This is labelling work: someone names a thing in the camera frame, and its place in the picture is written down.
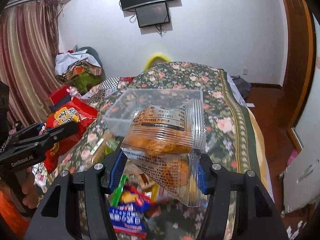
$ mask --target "clear plastic container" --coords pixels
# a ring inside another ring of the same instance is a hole
[[[127,89],[104,115],[116,136],[127,134],[133,118],[149,105],[174,110],[190,99],[203,102],[202,90],[194,89]]]

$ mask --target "pink plush toy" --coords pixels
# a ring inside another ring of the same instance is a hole
[[[75,88],[75,87],[67,88],[67,92],[70,94],[71,98],[74,98],[74,97],[76,97],[78,99],[81,98],[80,93],[78,92],[77,88]]]

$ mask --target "bed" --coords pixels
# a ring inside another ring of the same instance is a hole
[[[224,70],[186,62],[161,63],[141,73],[128,87],[202,89],[207,126],[206,154],[213,162],[221,163],[230,171],[255,171],[272,196],[262,133],[232,79]],[[71,173],[86,170],[92,161],[91,152],[102,137],[108,145],[117,145],[118,140],[108,131],[103,115],[123,91],[119,90],[105,100],[94,102],[94,107],[100,110],[97,120],[88,127],[57,169],[47,177],[47,188],[64,169]],[[231,194],[230,198],[225,239],[232,236],[236,194]],[[145,217],[148,225],[147,239],[196,239],[207,202],[206,196],[203,196],[198,208],[186,207],[174,200],[157,205]],[[85,227],[83,201],[80,202],[80,212],[81,224]],[[137,239],[121,233],[117,236],[119,239]]]

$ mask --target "wrapped pastry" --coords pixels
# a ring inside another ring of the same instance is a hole
[[[199,155],[206,141],[202,102],[170,111],[148,106],[132,121],[121,148],[128,159],[187,206],[199,206]]]

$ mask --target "wooden door frame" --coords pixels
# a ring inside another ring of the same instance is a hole
[[[287,22],[288,22],[288,48],[290,47],[290,42],[291,42],[291,32],[290,32],[290,17],[287,9],[287,1],[284,1],[284,7],[285,7],[285,12],[287,16]],[[312,16],[312,12],[310,11],[307,3],[305,0],[302,0],[303,7],[306,12],[307,16],[307,24],[308,24],[308,36],[309,36],[309,54],[308,54],[308,63],[307,63],[307,71],[306,71],[306,77],[305,81],[303,84],[302,92],[298,101],[298,104],[295,108],[295,111],[293,113],[292,118],[289,121],[289,124],[287,126],[287,133],[294,144],[295,148],[297,149],[298,152],[302,151],[302,145],[301,142],[295,132],[295,126],[297,125],[302,112],[304,110],[304,107],[307,103],[308,96],[310,93],[310,89],[312,86],[312,81],[313,81],[313,76],[314,76],[314,71],[316,67],[316,30],[315,30],[315,24]],[[288,63],[289,63],[289,57],[290,54],[288,53],[288,60],[287,60],[287,68],[285,72],[285,77],[284,80],[286,79],[287,71],[288,71]]]

